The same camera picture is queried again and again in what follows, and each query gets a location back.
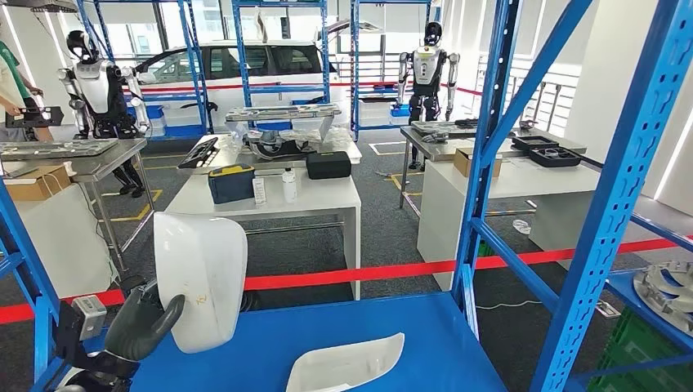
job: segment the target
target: green shirt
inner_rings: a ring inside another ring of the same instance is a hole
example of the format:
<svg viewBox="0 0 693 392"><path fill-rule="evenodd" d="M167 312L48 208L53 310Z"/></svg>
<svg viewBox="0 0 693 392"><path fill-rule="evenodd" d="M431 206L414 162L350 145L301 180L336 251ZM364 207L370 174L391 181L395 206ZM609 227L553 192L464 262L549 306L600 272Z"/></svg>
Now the green shirt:
<svg viewBox="0 0 693 392"><path fill-rule="evenodd" d="M10 71L12 72L12 76L15 78L17 89L20 91L22 98L30 98L31 93L29 93L29 90L24 85L24 82L21 80L20 72L17 70L17 66L19 66L20 62L17 60L15 55L12 54L10 49L7 48L7 45L5 45L3 41L0 41L0 56L10 67Z"/></svg>

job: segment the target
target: green plastic crate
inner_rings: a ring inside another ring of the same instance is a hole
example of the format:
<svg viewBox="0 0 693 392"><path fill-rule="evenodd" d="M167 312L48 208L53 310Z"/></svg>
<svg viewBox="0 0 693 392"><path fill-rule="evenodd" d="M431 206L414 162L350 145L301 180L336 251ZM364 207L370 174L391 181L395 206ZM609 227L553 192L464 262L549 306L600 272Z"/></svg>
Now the green plastic crate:
<svg viewBox="0 0 693 392"><path fill-rule="evenodd" d="M476 254L478 257L486 257L495 255L494 250L486 243L483 239L479 242L479 252Z"/></svg>
<svg viewBox="0 0 693 392"><path fill-rule="evenodd" d="M681 350L668 339L626 308L611 334L598 368L605 369L664 359L681 353ZM604 389L605 385L609 385L610 389ZM693 364L657 367L625 375L596 377L590 383L588 390L691 392L693 391Z"/></svg>

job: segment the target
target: gray carpet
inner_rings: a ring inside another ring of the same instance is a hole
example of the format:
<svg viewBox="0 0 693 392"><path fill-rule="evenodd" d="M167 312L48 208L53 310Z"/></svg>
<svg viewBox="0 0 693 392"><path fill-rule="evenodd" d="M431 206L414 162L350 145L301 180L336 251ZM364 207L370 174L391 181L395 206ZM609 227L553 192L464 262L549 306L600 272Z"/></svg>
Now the gray carpet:
<svg viewBox="0 0 693 392"><path fill-rule="evenodd" d="M402 167L401 154L377 156L368 143L402 140L398 131L364 131L359 147L364 155L361 164L354 166L353 177L362 202L361 254L362 265L396 265L422 261L416 250L418 220L410 208L397 207L398 193L395 184L376 172L399 173ZM188 145L167 143L150 146L146 151L145 167L148 167L152 189L161 189L156 201L157 210L163 210L186 178L177 174L174 166L179 157L154 158L184 154ZM402 151L404 145L389 145L379 151L393 153ZM408 190L420 191L423 176L411 176ZM115 192L118 183L109 178L103 183L103 192ZM413 197L420 205L420 197ZM107 197L106 203L111 217L136 216L144 206L144 199L129 197ZM526 208L524 199L505 199L490 202L490 210ZM517 218L531 222L531 216L495 217L489 219L499 235L516 251L532 252L538 248L512 228ZM273 227L301 222L324 221L320 218L301 220L274 220L244 223L246 228ZM120 241L136 227L136 222L115 224ZM154 250L152 225L149 222L125 253L126 263L133 274L154 277ZM639 266L644 261L635 255L617 258L617 265ZM342 236L338 229L318 229L293 233L260 234L248 238L248 275L293 274L345 268L342 255ZM556 264L532 267L549 286L560 291L566 272ZM476 303L489 306L499 302L519 303L534 297L508 269L482 270L476 273ZM437 291L431 276L398 278L362 283L365 298L394 296ZM262 308L318 304L352 299L348 283L322 287L301 287L286 290L269 290L259 293ZM620 306L612 297L607 300ZM12 276L0 281L0 305L24 302ZM501 307L496 310L479 310L481 343L489 355L506 386L512 391L526 390L539 357L543 336L550 322L549 313L541 305ZM601 354L614 320L605 320L596 314L588 330L587 338L580 351L575 369L593 368ZM33 368L32 323L0 325L0 385L2 390L27 390L32 382Z"/></svg>

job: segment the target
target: yellow and black toolbox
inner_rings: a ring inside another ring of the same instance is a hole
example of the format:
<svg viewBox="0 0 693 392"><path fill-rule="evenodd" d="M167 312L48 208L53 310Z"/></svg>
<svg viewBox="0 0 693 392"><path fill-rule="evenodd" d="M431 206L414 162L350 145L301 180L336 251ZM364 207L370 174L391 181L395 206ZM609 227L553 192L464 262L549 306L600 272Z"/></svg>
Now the yellow and black toolbox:
<svg viewBox="0 0 693 392"><path fill-rule="evenodd" d="M306 157L306 169L311 180L351 176L351 160L344 151L314 153Z"/></svg>
<svg viewBox="0 0 693 392"><path fill-rule="evenodd" d="M254 198L253 178L255 178L255 167L249 165L239 164L212 170L207 174L207 180L214 203Z"/></svg>

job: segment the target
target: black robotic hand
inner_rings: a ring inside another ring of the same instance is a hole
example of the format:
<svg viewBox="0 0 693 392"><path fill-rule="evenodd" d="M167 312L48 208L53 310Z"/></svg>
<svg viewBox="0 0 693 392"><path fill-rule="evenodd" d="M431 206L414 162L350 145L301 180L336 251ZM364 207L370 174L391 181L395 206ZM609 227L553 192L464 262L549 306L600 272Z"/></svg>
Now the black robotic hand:
<svg viewBox="0 0 693 392"><path fill-rule="evenodd" d="M155 281L133 289L106 333L105 350L130 361L141 361L181 317L185 302L185 296L179 294L164 309Z"/></svg>

